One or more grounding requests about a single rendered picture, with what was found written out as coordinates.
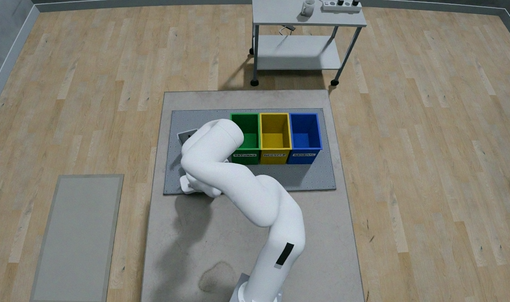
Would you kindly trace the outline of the blue waste bin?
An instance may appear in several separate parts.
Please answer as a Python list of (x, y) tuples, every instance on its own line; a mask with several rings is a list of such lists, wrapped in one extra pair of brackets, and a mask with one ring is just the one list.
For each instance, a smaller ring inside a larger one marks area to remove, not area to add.
[(289, 113), (289, 121), (292, 150), (287, 164), (312, 164), (323, 150), (318, 113)]

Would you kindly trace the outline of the green returns bin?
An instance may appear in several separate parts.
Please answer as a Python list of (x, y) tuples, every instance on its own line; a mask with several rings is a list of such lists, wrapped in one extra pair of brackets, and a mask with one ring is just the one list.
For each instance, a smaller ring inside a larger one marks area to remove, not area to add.
[(230, 113), (230, 120), (243, 132), (243, 144), (231, 154), (232, 163), (257, 165), (260, 144), (260, 113)]

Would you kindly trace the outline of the yellow recycle bin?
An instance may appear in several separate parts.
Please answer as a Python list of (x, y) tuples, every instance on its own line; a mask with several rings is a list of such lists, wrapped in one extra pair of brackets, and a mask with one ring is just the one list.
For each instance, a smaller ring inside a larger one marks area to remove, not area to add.
[(260, 113), (260, 164), (285, 164), (292, 150), (289, 113)]

